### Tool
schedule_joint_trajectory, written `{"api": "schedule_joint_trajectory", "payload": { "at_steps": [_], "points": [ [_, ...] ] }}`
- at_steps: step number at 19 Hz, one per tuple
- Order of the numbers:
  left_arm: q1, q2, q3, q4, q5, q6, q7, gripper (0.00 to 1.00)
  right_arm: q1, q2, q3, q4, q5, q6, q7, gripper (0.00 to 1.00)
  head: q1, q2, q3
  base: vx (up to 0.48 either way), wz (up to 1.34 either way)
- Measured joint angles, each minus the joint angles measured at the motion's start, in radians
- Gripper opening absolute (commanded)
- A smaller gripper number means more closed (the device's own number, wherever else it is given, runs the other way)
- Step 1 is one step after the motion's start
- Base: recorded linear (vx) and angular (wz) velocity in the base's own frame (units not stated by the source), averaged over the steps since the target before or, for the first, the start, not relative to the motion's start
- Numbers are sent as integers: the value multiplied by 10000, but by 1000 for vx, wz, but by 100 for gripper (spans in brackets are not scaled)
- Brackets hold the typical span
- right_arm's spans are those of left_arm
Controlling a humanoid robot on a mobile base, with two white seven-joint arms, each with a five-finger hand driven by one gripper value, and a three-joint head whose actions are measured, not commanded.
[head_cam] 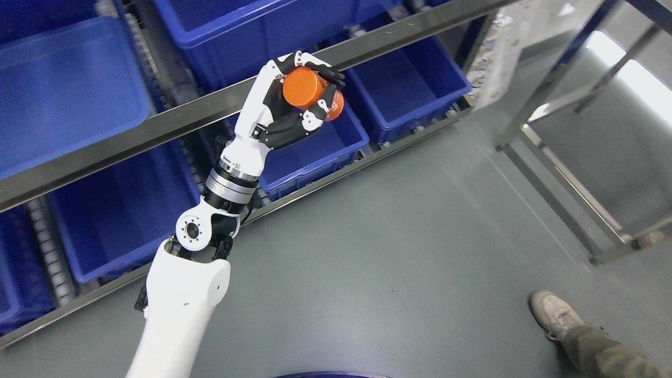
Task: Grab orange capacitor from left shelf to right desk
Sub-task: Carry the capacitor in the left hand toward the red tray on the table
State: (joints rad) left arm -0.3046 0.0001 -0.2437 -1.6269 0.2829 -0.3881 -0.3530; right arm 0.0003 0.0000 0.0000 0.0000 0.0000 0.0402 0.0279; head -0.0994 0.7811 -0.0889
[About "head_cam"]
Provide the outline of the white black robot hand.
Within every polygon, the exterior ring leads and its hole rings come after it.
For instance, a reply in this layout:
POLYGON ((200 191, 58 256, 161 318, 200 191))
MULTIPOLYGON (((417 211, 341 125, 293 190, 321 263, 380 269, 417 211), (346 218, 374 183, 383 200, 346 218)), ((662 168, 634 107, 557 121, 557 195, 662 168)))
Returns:
POLYGON ((211 172, 254 181, 264 170, 267 153, 294 144, 317 132, 331 115, 345 75, 311 53, 296 51, 262 66, 235 124, 235 138, 221 153, 211 172), (296 111, 283 96, 287 76, 306 68, 326 81, 324 92, 307 110, 296 111))

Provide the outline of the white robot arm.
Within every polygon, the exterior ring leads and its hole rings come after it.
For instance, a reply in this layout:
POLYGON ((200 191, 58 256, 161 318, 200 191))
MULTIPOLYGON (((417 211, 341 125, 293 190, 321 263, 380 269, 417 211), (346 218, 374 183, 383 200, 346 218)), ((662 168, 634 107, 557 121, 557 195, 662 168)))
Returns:
POLYGON ((137 300, 145 325, 127 377, 191 375, 212 313, 227 293, 228 255, 261 173, 261 167, 215 165, 199 203, 177 218, 159 245, 137 300))

